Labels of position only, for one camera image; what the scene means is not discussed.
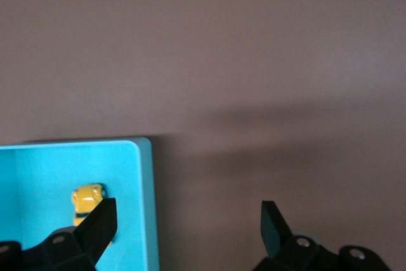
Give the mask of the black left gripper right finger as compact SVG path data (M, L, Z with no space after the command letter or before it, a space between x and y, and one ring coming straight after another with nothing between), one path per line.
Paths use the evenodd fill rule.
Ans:
M295 235L276 203L261 203L261 237L267 257L255 270L389 270L382 258L361 246L343 246L337 254L308 236Z

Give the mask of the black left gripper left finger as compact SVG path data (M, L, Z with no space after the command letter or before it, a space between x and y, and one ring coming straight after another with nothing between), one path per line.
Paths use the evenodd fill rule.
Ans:
M2 241L1 270L95 270L116 232L116 200L106 198L79 226L55 230L32 248Z

